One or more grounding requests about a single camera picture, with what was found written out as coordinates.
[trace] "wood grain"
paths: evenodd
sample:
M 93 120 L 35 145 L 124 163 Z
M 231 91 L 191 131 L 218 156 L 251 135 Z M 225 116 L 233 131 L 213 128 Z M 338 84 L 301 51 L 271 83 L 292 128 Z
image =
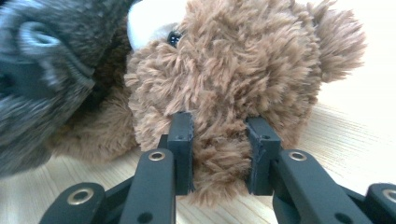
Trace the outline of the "wood grain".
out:
M 339 0 L 367 33 L 365 65 L 346 80 L 323 85 L 299 149 L 313 154 L 339 184 L 364 194 L 372 183 L 396 184 L 396 4 Z M 57 158 L 0 180 L 0 223 L 37 223 L 60 192 L 80 182 L 109 189 L 134 174 L 141 153 L 102 165 Z M 177 223 L 277 223 L 270 197 L 240 197 L 217 208 L 177 202 Z

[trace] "metal screw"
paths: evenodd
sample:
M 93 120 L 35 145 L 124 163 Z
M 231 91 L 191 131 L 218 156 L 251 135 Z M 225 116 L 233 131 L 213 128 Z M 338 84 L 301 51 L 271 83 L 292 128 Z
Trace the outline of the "metal screw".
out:
M 291 152 L 289 153 L 289 157 L 294 159 L 295 161 L 306 161 L 307 157 L 301 152 Z
M 152 152 L 151 154 L 148 155 L 148 158 L 151 161 L 161 161 L 163 158 L 165 158 L 165 153 L 163 152 Z
M 71 205 L 79 205 L 87 202 L 93 196 L 93 189 L 78 189 L 69 195 L 67 202 Z

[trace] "plush toy ear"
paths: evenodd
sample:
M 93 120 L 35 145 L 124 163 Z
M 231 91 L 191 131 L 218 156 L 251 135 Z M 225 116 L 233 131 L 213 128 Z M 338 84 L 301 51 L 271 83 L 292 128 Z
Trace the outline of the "plush toy ear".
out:
M 320 38 L 322 80 L 331 82 L 346 77 L 348 71 L 362 65 L 365 35 L 351 11 L 329 9 L 333 1 L 316 7 L 308 5 Z

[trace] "wooden surface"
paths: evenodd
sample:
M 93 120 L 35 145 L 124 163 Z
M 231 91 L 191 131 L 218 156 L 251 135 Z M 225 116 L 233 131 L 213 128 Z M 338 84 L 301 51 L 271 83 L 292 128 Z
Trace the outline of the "wooden surface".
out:
M 363 68 L 324 85 L 300 149 L 313 154 L 333 179 L 364 194 L 375 182 L 396 184 L 396 4 L 339 0 L 364 23 L 369 45 Z M 0 223 L 37 223 L 60 192 L 80 182 L 109 189 L 134 174 L 140 152 L 89 165 L 67 158 L 0 180 Z M 270 197 L 241 197 L 215 209 L 177 202 L 177 223 L 276 223 Z

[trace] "teddy bear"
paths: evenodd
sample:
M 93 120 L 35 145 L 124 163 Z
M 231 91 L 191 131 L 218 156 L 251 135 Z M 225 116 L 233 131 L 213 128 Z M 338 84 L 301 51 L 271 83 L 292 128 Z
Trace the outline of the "teddy bear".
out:
M 49 154 L 110 161 L 154 149 L 172 115 L 189 112 L 191 201 L 231 200 L 247 193 L 246 118 L 265 118 L 294 148 L 321 83 L 362 65 L 361 24 L 332 1 L 177 0 L 170 11 L 162 2 L 132 5 L 91 94 L 44 141 Z
M 361 25 L 333 4 L 190 0 L 182 20 L 158 26 L 162 32 L 153 29 L 154 35 L 143 32 L 152 36 L 143 44 L 130 11 L 129 37 L 137 49 L 124 78 L 135 139 L 143 150 L 155 148 L 173 114 L 191 113 L 192 202 L 215 204 L 246 193 L 246 118 L 265 118 L 282 147 L 295 148 L 321 83 L 361 65 Z M 166 27 L 168 36 L 159 35 Z

